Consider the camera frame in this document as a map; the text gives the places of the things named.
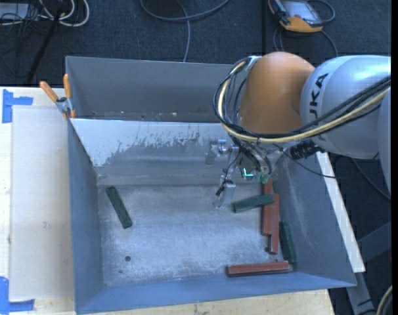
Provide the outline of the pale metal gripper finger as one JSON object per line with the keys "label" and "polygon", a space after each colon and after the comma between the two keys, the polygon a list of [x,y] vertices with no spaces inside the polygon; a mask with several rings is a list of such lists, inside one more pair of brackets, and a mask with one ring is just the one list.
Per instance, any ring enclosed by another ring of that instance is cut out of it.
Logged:
{"label": "pale metal gripper finger", "polygon": [[216,196],[220,196],[224,189],[228,186],[233,184],[231,173],[228,168],[224,168],[222,174],[220,176],[219,187],[215,193]]}
{"label": "pale metal gripper finger", "polygon": [[234,195],[234,191],[236,189],[236,184],[228,185],[220,196],[217,196],[215,201],[213,202],[213,206],[215,208],[221,208],[224,205],[230,205],[232,202],[232,197]]}

